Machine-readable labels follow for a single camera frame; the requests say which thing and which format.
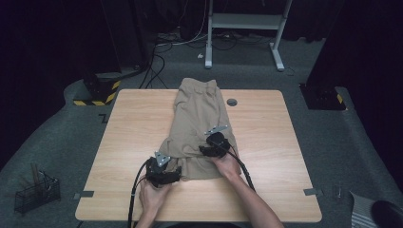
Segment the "yellow black striped base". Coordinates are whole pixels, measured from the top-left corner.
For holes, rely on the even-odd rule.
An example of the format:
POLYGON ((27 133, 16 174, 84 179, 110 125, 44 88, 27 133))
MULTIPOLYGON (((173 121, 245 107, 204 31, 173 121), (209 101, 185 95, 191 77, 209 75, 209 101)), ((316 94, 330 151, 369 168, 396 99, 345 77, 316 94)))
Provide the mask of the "yellow black striped base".
POLYGON ((73 103, 78 106, 110 105, 120 83, 117 79, 104 79, 95 74, 87 74, 73 98, 73 103))

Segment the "beige shorts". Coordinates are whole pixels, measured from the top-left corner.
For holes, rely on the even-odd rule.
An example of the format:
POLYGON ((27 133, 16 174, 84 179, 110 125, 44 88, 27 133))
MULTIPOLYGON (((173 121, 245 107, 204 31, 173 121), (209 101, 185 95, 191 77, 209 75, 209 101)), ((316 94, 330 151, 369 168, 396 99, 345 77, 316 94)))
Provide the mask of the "beige shorts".
POLYGON ((184 78, 174 102, 174 119, 168 137, 159 149, 171 158, 166 171, 173 172, 180 167, 182 179, 187 181, 220 178, 217 166, 200 151, 200 146, 208 146, 205 132, 218 126, 227 126, 221 133, 238 150, 216 81, 184 78))

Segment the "white metal stand frame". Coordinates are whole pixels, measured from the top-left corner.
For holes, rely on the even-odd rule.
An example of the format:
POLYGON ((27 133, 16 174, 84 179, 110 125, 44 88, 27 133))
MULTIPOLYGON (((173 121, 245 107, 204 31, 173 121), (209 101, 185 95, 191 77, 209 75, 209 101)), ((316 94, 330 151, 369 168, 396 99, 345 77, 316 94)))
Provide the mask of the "white metal stand frame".
POLYGON ((236 13, 215 13, 213 11, 214 0, 209 0, 207 41, 205 48, 204 67, 209 69, 213 66, 213 29, 260 29, 275 30, 277 32, 275 41, 269 44, 275 65, 278 71, 284 71, 285 66, 281 60, 278 46, 284 31, 289 11, 293 0, 286 0, 282 14, 236 14, 236 13))

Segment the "person's left hand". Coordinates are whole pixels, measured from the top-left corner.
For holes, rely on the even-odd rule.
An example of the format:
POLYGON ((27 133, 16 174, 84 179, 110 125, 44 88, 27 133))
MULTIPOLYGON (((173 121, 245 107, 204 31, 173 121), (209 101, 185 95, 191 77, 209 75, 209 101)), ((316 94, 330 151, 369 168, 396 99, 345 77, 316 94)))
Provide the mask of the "person's left hand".
POLYGON ((141 183, 140 200, 146 214, 157 215, 170 191, 171 185, 155 187, 148 180, 141 183))

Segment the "brown wooden stick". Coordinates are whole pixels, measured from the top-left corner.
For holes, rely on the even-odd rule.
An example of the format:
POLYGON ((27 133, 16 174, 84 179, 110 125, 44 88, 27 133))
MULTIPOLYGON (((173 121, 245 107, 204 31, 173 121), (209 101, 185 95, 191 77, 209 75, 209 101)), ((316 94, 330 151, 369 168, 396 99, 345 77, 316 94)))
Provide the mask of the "brown wooden stick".
POLYGON ((39 176, 38 176, 38 169, 37 169, 36 163, 31 163, 30 168, 31 168, 31 174, 32 174, 34 186, 38 187, 38 186, 40 186, 40 180, 39 180, 39 176))

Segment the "person's right hand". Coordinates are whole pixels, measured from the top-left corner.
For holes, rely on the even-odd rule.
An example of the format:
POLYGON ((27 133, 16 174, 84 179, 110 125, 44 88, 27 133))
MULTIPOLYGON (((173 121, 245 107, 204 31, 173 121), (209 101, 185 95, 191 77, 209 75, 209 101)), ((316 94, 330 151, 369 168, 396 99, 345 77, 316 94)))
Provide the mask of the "person's right hand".
POLYGON ((240 165, 231 155, 226 154, 222 158, 212 158, 211 161, 227 180, 233 181, 240 178, 240 165))

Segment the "dark round object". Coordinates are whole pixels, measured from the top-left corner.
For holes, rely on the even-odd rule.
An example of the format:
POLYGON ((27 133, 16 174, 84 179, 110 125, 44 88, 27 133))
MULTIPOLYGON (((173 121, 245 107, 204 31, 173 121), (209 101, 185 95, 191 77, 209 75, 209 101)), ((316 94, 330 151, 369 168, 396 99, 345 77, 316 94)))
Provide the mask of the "dark round object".
POLYGON ((403 228, 403 209, 389 201, 376 201, 371 214, 379 228, 403 228))

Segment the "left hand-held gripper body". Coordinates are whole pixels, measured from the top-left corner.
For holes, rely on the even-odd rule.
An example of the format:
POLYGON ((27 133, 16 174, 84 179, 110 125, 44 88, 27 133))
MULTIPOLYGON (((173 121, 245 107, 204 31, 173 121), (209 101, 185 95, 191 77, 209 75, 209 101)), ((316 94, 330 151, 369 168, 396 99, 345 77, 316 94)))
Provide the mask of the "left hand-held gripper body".
POLYGON ((146 161, 146 174, 145 177, 155 187, 168 184, 168 177, 164 173, 170 157, 165 154, 156 151, 153 157, 150 157, 146 161))

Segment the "striped grey cloth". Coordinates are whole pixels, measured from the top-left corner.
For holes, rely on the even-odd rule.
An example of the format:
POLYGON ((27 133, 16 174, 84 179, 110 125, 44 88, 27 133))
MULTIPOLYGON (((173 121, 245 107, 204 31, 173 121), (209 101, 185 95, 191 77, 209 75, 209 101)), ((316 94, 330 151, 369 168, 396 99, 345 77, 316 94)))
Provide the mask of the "striped grey cloth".
POLYGON ((374 201, 351 193, 354 206, 352 211, 352 228, 378 228, 372 216, 374 201))

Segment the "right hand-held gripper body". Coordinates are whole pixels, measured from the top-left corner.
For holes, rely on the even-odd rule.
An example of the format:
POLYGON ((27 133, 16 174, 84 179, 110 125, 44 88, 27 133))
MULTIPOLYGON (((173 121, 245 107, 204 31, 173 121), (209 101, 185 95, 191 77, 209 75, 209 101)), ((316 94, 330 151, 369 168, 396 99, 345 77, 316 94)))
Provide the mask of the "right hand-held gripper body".
POLYGON ((205 134, 207 135, 206 142, 208 146, 212 146, 215 148, 215 151, 211 152, 216 153, 219 158, 222 158, 230 148, 229 141, 221 133, 222 130, 225 130, 227 128, 227 125, 215 126, 205 132, 205 134))

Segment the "black base with yellow mark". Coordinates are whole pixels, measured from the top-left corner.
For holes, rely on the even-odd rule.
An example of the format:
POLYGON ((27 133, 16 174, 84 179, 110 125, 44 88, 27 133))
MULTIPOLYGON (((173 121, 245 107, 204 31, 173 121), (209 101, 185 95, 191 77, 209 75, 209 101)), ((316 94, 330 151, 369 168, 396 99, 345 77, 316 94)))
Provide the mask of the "black base with yellow mark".
POLYGON ((332 88, 321 88, 300 84, 299 89, 303 95, 304 101, 309 109, 313 110, 345 110, 341 95, 332 88))

